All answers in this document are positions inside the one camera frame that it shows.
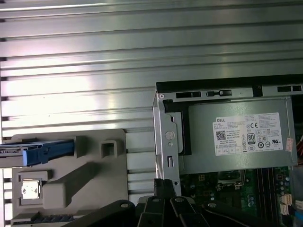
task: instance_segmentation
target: power supply label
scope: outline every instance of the power supply label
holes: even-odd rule
[[[279,113],[217,117],[213,130],[217,156],[283,150]]]

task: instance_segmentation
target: metal side panel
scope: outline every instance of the metal side panel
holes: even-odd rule
[[[3,2],[0,139],[122,128],[132,201],[153,191],[156,82],[303,72],[299,1]]]

